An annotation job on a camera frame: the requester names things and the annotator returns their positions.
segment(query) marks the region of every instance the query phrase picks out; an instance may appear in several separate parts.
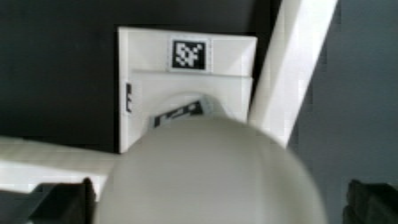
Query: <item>qr code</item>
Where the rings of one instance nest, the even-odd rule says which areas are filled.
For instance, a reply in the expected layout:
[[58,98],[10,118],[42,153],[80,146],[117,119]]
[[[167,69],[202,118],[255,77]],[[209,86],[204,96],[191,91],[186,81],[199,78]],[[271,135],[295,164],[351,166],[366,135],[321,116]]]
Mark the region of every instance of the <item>qr code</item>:
[[206,42],[174,40],[170,60],[174,69],[206,70]]

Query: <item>white curved object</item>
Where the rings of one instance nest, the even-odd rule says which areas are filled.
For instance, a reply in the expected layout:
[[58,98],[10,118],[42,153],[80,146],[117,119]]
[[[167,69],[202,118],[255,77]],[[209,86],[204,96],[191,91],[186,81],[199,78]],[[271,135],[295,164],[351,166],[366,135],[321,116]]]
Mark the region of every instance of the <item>white curved object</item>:
[[303,166],[241,123],[190,118],[154,129],[108,177],[96,224],[325,224]]
[[337,0],[284,0],[248,123],[287,145]]

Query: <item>dark background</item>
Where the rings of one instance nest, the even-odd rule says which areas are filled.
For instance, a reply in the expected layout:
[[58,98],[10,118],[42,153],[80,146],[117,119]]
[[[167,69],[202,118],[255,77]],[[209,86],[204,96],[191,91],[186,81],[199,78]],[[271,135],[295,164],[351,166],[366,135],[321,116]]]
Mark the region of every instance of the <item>dark background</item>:
[[117,26],[255,35],[263,62],[279,2],[1,0],[0,135],[113,152]]
[[[1,0],[0,134],[113,151],[119,25],[255,35],[275,0]],[[341,0],[295,125],[296,153],[341,223],[346,184],[398,184],[398,2]]]

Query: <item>black object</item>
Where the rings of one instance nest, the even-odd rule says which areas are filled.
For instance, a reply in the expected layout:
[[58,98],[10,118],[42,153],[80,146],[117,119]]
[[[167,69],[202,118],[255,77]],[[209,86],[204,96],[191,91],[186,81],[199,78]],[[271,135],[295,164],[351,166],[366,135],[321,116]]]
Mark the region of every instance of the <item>black object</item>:
[[362,220],[353,212],[351,206],[344,207],[343,211],[343,224],[364,224]]
[[56,184],[28,220],[33,224],[92,223],[94,198],[88,178],[81,184]]
[[398,223],[398,191],[389,184],[351,180],[346,193],[344,224]]

